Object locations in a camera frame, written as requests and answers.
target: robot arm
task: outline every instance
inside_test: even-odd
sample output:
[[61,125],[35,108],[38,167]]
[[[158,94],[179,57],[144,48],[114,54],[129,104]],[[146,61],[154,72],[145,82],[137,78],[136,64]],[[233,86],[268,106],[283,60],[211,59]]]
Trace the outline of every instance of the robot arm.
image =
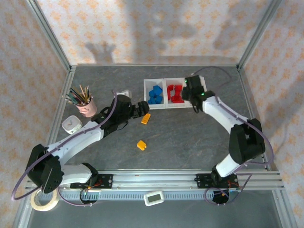
[[230,134],[229,155],[212,168],[211,176],[216,186],[222,178],[236,172],[243,163],[265,152],[263,137],[246,125],[246,122],[251,123],[262,131],[261,123],[236,113],[215,97],[214,92],[204,91],[199,75],[187,77],[186,84],[182,91],[183,99],[190,101],[197,113],[201,110],[212,116]]
[[[109,117],[108,121],[98,127],[98,125],[108,117],[113,108],[113,114]],[[127,125],[129,119],[144,116],[148,111],[149,106],[146,101],[141,101],[136,105],[132,105],[129,97],[117,95],[115,107],[113,100],[110,107],[106,107],[99,114],[96,114],[91,121],[78,132],[59,142],[51,144],[48,147],[44,147],[41,144],[35,146],[28,160],[27,168],[39,157],[58,148],[62,142],[66,142],[57,151],[39,162],[28,173],[28,177],[38,187],[41,187],[44,193],[50,193],[59,185],[70,183],[87,183],[89,186],[94,185],[97,181],[98,172],[90,164],[83,163],[75,166],[65,165],[66,162],[85,147],[116,131],[118,126],[122,124]],[[79,134],[79,132],[84,133],[75,137],[75,134]]]

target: orange floral pattern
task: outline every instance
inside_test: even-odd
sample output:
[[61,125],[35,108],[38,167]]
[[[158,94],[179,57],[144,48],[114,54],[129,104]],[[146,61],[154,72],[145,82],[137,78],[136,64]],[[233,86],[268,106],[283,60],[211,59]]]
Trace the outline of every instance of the orange floral pattern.
[[298,227],[304,224],[303,10],[301,0],[283,1],[245,66],[249,99],[274,147]]
[[270,1],[38,0],[72,65],[235,65]]
[[26,1],[1,4],[0,15],[0,214],[10,228],[19,205],[11,191],[31,149],[46,142],[66,72]]

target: aluminum frame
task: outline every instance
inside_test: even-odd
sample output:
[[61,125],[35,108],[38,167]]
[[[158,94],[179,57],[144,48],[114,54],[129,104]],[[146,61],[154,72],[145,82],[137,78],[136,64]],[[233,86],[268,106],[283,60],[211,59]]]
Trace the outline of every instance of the aluminum frame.
[[[111,189],[102,189],[90,191],[204,191],[198,189],[194,180],[198,173],[211,173],[203,170],[105,170],[99,171],[100,174],[113,174],[113,183]],[[278,171],[266,170],[244,170],[238,173],[252,173],[248,184],[244,190],[284,190],[282,178]],[[248,176],[239,175],[238,182],[242,186]],[[62,185],[67,191],[70,185]],[[35,188],[36,185],[29,181],[26,188],[28,190]]]
[[[209,67],[210,65],[205,65],[205,64],[123,64],[123,63],[120,63],[120,64],[110,64],[110,65],[107,65],[107,64],[86,64],[86,63],[83,63],[83,64],[79,64],[79,65],[72,65],[72,67]],[[217,67],[235,67],[236,64],[218,64],[216,65]]]
[[[57,106],[56,106],[56,112],[55,116],[53,118],[53,122],[51,125],[51,128],[48,133],[48,137],[46,140],[46,145],[50,145],[52,143],[56,142],[57,134],[60,128],[60,122],[62,119],[63,111],[66,106],[66,100],[64,97],[64,94],[68,92],[72,85],[72,81],[74,78],[75,68],[72,68],[69,70],[66,74],[65,81],[61,88],[60,98],[58,100]],[[30,196],[25,197],[21,200],[21,203],[19,205],[14,223],[13,228],[25,228],[28,226],[29,223],[29,217],[31,215],[33,208],[30,205]]]
[[[250,104],[248,95],[247,95],[247,91],[245,88],[245,84],[244,84],[244,75],[245,75],[245,70],[244,68],[239,69],[238,71],[238,75],[239,75],[239,80],[241,82],[242,88],[243,88],[243,92],[244,92],[244,96],[245,96],[245,100],[247,103],[247,107],[249,110],[249,115],[250,118],[254,118],[254,114],[253,114],[253,108]],[[264,162],[269,160],[269,155],[266,153],[264,153],[262,155]],[[274,167],[272,167],[271,165],[265,166],[265,168],[269,171],[273,171]],[[295,216],[294,213],[292,211],[290,202],[288,200],[288,196],[286,191],[279,191],[279,190],[272,190],[272,194],[275,200],[275,205],[276,205],[276,209],[278,211],[279,214],[279,218],[282,224],[283,228],[297,228],[297,224],[295,221]]]
[[39,4],[36,0],[26,0],[26,2],[28,3],[29,8],[32,10],[33,15],[40,25],[42,32],[45,34],[46,38],[51,44],[51,47],[58,56],[61,64],[66,69],[66,71],[69,71],[71,69],[70,62],[68,61],[67,56],[65,55]]
[[249,59],[250,55],[252,54],[253,50],[255,49],[256,45],[258,44],[260,38],[262,37],[264,31],[266,30],[267,25],[271,21],[272,17],[276,13],[277,8],[279,7],[282,0],[272,0],[269,4],[264,16],[262,17],[259,25],[256,28],[250,42],[248,43],[243,56],[241,57],[239,63],[237,64],[238,69],[242,69],[247,60]]

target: white divided container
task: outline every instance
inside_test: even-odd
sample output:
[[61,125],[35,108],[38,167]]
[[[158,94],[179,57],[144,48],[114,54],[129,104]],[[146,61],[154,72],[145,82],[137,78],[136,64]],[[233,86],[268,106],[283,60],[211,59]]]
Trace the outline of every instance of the white divided container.
[[[183,77],[164,78],[164,81],[165,81],[165,84],[166,84],[166,88],[168,88],[168,86],[170,86],[170,85],[182,85],[182,87],[186,86],[185,78],[183,78]],[[171,94],[171,97],[174,96],[174,94],[175,94],[174,88],[173,88],[173,90],[171,90],[170,94]],[[166,96],[165,104],[166,104],[166,108],[186,108],[186,107],[189,107],[189,106],[192,107],[191,103],[189,101],[184,101],[184,103],[173,103],[171,101],[171,99],[168,100],[168,93],[167,93],[167,96]]]
[[[200,82],[204,87],[204,90],[207,91],[205,79],[202,76],[200,77]],[[144,79],[143,80],[143,92],[144,92],[144,100],[148,101],[150,99],[149,92],[153,90],[153,86],[159,86],[162,88],[163,97],[161,104],[150,104],[150,109],[166,109],[166,108],[192,108],[192,105],[189,101],[185,101],[184,103],[172,103],[171,100],[168,101],[168,93],[167,86],[169,85],[182,85],[186,86],[185,78],[158,78],[158,79]],[[171,97],[174,96],[175,91],[171,91]]]
[[162,78],[159,79],[144,79],[143,80],[143,98],[145,101],[148,101],[150,99],[149,92],[153,90],[153,86],[159,86],[162,89],[162,101],[161,104],[150,104],[150,109],[165,109],[166,105],[164,103],[165,101],[165,95],[167,94],[167,87],[165,85],[165,82]]

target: tape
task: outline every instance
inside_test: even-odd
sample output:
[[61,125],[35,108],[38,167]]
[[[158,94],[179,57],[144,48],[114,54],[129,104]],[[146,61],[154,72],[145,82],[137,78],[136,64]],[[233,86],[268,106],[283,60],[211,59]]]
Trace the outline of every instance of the tape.
[[57,193],[56,189],[53,191],[52,199],[46,205],[41,205],[39,202],[39,197],[37,195],[40,192],[41,192],[41,189],[38,189],[37,191],[33,192],[31,195],[30,204],[33,207],[33,209],[39,210],[39,211],[48,211],[48,210],[53,209],[58,204],[60,196]]

